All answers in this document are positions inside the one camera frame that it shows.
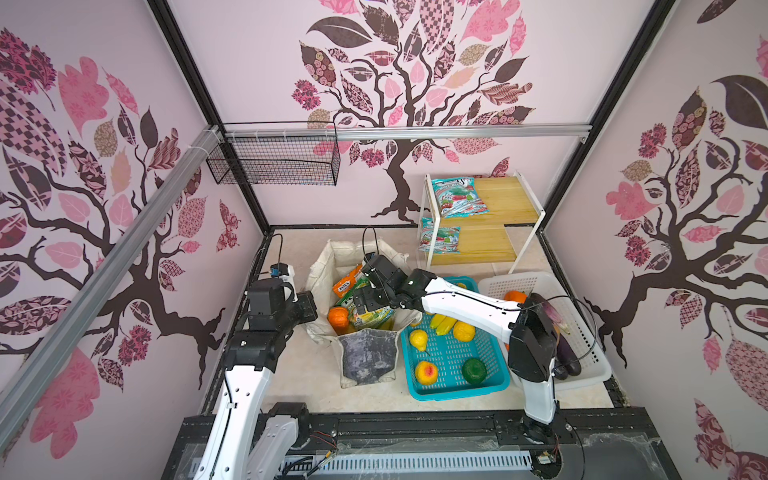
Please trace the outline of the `yellow green candy bag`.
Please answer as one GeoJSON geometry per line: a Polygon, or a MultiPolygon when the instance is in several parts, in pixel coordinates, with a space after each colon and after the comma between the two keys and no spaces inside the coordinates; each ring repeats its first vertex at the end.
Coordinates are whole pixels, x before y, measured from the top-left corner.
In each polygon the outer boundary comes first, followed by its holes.
{"type": "Polygon", "coordinates": [[[355,303],[355,294],[368,287],[370,282],[366,278],[359,279],[345,295],[341,298],[338,305],[345,308],[348,312],[348,320],[356,330],[365,328],[388,329],[392,326],[394,311],[384,306],[377,310],[371,310],[368,307],[358,307],[355,303]]]}

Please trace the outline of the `orange Fox's candy bag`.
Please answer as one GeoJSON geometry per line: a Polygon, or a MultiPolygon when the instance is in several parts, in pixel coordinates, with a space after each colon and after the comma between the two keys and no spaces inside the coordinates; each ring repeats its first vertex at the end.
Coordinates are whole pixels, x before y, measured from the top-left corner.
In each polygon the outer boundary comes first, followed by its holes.
{"type": "Polygon", "coordinates": [[[362,268],[362,264],[357,265],[334,284],[332,291],[339,299],[343,298],[357,284],[362,275],[362,268]]]}

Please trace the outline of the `orange bell pepper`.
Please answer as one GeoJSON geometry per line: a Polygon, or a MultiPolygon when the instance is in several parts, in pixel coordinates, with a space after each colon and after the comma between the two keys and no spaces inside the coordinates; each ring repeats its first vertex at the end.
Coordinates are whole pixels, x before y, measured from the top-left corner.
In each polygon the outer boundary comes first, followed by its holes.
{"type": "Polygon", "coordinates": [[[338,336],[345,335],[350,330],[351,323],[349,321],[349,312],[345,307],[336,306],[330,308],[327,320],[338,336]]]}

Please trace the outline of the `cream canvas grocery bag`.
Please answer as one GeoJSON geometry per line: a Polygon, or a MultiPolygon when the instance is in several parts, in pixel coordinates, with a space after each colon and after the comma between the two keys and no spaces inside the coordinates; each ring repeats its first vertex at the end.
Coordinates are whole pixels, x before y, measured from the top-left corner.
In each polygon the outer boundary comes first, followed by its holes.
{"type": "Polygon", "coordinates": [[[305,329],[316,343],[331,346],[343,388],[393,381],[399,357],[398,336],[421,318],[418,311],[397,310],[381,329],[365,328],[342,336],[336,333],[328,321],[328,312],[340,298],[333,293],[332,287],[361,265],[366,253],[381,253],[404,272],[411,271],[408,256],[382,240],[366,243],[330,240],[310,267],[307,280],[307,290],[314,297],[318,318],[307,323],[305,329]]]}

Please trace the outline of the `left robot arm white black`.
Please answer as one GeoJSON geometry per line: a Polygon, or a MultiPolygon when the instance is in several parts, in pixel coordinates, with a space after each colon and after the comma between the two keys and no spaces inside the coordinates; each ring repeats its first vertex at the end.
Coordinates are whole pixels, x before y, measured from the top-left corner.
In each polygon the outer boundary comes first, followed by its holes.
{"type": "Polygon", "coordinates": [[[317,319],[309,292],[292,274],[254,281],[224,355],[224,377],[196,479],[272,479],[300,437],[298,409],[270,413],[257,432],[267,390],[293,330],[317,319]]]}

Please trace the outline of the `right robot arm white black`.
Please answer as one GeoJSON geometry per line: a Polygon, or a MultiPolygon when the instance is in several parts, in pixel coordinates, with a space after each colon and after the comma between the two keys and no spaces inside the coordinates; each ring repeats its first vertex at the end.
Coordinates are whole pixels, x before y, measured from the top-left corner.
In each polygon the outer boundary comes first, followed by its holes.
{"type": "Polygon", "coordinates": [[[558,335],[552,320],[537,312],[537,303],[491,298],[423,269],[407,274],[375,253],[364,256],[362,274],[370,284],[354,295],[355,308],[361,313],[387,306],[443,314],[507,344],[508,368],[520,379],[524,392],[524,416],[518,430],[532,444],[555,442],[552,423],[557,404],[552,370],[558,335]]]}

